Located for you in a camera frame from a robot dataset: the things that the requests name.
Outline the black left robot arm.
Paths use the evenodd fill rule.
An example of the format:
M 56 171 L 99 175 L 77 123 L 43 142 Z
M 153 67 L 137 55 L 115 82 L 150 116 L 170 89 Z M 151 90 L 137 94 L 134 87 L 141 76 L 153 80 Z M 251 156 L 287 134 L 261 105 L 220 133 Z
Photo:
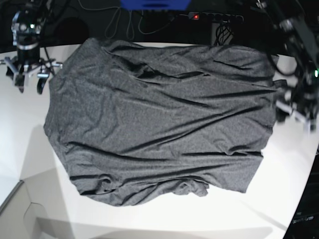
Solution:
M 276 100 L 276 118 L 284 122 L 293 117 L 307 132 L 317 129 L 319 114 L 319 40 L 306 21 L 306 13 L 297 0 L 258 0 L 256 5 L 270 19 L 284 39 L 286 51 L 297 66 L 293 72 L 283 72 L 268 54 L 273 68 L 282 76 L 295 76 L 294 87 L 286 88 L 286 96 Z

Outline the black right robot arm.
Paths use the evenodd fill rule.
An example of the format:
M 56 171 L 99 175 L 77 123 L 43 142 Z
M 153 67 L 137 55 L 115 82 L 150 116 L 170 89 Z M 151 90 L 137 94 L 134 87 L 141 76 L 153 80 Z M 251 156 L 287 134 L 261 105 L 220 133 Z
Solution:
M 63 66 L 61 62 L 49 57 L 47 49 L 44 50 L 46 59 L 40 56 L 40 44 L 52 16 L 54 3 L 53 0 L 29 0 L 12 19 L 12 44 L 17 55 L 1 59 L 0 64 L 6 66 L 5 75 L 21 93 L 27 81 L 36 75 L 37 93 L 41 95 L 49 77 L 55 75 L 54 69 Z

